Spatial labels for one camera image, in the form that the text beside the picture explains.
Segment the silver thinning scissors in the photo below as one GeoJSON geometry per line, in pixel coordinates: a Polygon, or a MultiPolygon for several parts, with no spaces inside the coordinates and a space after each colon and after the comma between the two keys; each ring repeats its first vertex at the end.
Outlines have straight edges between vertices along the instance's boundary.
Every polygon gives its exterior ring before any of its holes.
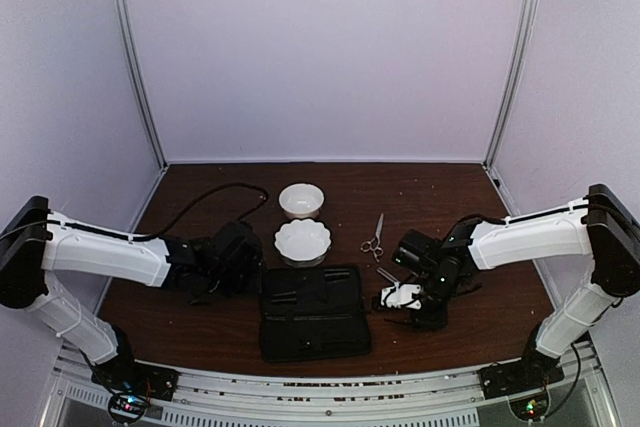
{"type": "Polygon", "coordinates": [[[399,284],[400,281],[390,272],[386,271],[384,268],[382,267],[378,267],[376,269],[376,272],[381,275],[384,279],[386,279],[387,281],[389,281],[392,284],[399,284]]]}

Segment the silver straight scissors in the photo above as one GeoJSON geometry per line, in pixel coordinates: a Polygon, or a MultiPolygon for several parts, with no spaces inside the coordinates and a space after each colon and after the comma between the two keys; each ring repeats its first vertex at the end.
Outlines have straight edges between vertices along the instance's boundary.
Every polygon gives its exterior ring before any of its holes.
{"type": "Polygon", "coordinates": [[[381,213],[378,217],[373,237],[369,240],[364,241],[360,245],[360,251],[362,253],[370,253],[376,262],[378,262],[384,254],[384,249],[381,246],[383,224],[384,214],[381,213]]]}

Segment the black zippered tool case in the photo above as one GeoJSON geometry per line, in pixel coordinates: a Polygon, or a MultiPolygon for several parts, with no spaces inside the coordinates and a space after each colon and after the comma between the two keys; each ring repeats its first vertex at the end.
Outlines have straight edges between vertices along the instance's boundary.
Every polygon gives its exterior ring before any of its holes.
{"type": "Polygon", "coordinates": [[[261,356],[268,363],[366,355],[372,339],[353,264],[270,269],[259,295],[261,356]]]}

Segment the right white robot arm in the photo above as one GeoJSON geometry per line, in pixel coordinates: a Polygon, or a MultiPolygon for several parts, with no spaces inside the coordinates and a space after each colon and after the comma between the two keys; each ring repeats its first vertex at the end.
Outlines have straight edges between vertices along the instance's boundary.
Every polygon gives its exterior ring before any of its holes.
{"type": "Polygon", "coordinates": [[[379,305],[409,310],[418,329],[439,330],[446,324],[450,299],[476,273],[571,255],[590,257],[584,279],[532,331],[513,366],[513,380],[530,389],[604,312],[639,291],[639,224],[606,185],[592,185],[584,197],[533,214],[503,219],[470,214],[441,239],[407,231],[393,260],[411,277],[383,289],[379,305]]]}

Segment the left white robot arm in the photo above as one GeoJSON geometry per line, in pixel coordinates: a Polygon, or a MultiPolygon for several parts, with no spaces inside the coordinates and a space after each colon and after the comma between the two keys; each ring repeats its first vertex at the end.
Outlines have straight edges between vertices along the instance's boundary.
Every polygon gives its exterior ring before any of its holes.
{"type": "Polygon", "coordinates": [[[59,271],[120,278],[187,292],[242,292],[263,262],[260,239],[244,221],[211,237],[148,236],[83,224],[30,198],[1,232],[1,303],[42,320],[85,354],[104,382],[123,391],[144,380],[126,334],[92,314],[59,281],[59,271]]]}

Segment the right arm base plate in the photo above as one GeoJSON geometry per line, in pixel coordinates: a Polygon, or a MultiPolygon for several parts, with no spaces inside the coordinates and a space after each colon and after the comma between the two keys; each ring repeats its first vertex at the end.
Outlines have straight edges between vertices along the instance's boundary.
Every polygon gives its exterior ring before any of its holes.
{"type": "Polygon", "coordinates": [[[560,367],[547,372],[526,366],[522,361],[492,364],[478,371],[480,386],[486,400],[540,390],[565,378],[560,367]]]}

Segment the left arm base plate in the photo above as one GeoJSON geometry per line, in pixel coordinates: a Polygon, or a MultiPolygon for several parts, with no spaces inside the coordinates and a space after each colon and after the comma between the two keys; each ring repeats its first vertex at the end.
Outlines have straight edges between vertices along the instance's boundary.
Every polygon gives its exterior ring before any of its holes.
{"type": "Polygon", "coordinates": [[[105,365],[91,366],[91,381],[111,393],[127,393],[143,400],[171,401],[179,373],[170,368],[136,362],[131,371],[112,373],[105,365]]]}

